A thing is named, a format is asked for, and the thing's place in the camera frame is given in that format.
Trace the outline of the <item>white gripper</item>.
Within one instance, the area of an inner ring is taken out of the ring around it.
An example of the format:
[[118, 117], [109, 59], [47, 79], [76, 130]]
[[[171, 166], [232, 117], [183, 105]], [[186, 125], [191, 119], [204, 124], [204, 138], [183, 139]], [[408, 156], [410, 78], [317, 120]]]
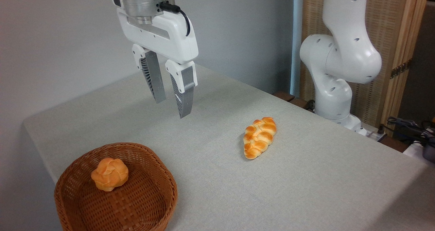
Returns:
[[157, 54], [168, 59], [165, 63], [170, 74], [180, 118], [189, 115], [194, 101], [194, 87], [198, 85], [195, 63], [198, 56], [197, 40], [193, 24], [187, 36], [187, 24], [183, 15], [163, 12], [155, 16], [151, 24], [140, 24], [118, 8], [118, 19], [129, 41], [136, 66], [146, 79], [146, 83], [156, 103], [166, 99], [160, 64]]

